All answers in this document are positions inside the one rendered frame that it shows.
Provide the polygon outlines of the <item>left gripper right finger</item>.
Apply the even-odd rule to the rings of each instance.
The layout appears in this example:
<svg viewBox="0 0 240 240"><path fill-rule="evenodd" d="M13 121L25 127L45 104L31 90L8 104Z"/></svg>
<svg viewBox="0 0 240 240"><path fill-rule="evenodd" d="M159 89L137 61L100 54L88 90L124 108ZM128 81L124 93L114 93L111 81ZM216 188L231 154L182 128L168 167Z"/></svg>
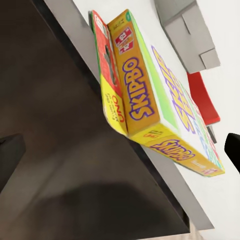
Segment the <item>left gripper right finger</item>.
<svg viewBox="0 0 240 240"><path fill-rule="evenodd" d="M240 172L240 134L231 132L227 135L224 151Z"/></svg>

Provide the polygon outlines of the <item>board game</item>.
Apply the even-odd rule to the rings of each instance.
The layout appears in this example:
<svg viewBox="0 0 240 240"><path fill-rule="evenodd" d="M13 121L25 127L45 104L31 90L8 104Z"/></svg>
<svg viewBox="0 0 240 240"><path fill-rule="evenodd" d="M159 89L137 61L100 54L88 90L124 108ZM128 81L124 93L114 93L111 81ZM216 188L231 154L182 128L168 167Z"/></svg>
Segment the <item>board game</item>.
<svg viewBox="0 0 240 240"><path fill-rule="evenodd" d="M103 113L110 126L205 177L225 174L198 106L131 11L108 24L95 10L91 17Z"/></svg>

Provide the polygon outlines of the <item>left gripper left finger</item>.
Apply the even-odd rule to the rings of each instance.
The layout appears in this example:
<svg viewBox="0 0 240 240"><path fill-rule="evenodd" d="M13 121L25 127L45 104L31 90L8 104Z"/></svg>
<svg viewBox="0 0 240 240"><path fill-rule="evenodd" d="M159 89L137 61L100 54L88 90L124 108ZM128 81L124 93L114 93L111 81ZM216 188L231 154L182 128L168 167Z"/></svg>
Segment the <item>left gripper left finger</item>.
<svg viewBox="0 0 240 240"><path fill-rule="evenodd" d="M26 152L21 133L0 138L0 193Z"/></svg>

